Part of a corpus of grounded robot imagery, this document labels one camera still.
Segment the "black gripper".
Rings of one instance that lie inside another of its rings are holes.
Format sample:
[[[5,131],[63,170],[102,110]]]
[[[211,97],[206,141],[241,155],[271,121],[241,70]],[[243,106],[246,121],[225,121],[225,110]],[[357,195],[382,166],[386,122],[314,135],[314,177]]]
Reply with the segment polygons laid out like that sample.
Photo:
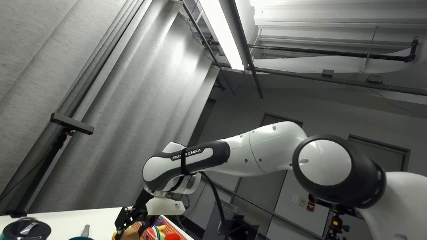
[[[135,233],[142,235],[150,226],[154,225],[154,217],[149,214],[145,203],[135,203],[134,206],[122,206],[115,219],[115,235],[123,235],[134,223],[139,222]]]

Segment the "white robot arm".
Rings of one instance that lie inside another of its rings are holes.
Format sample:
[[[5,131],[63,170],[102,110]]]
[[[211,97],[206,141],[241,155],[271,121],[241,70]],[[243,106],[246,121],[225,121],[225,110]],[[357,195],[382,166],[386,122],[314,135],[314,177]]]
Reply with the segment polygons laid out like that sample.
[[[251,177],[285,169],[315,201],[362,215],[374,240],[427,240],[426,175],[388,171],[347,139],[307,135],[293,121],[193,146],[169,142],[145,162],[145,187],[121,210],[113,240],[123,240],[137,221],[149,227],[157,215],[185,213],[171,195],[195,191],[206,170]]]

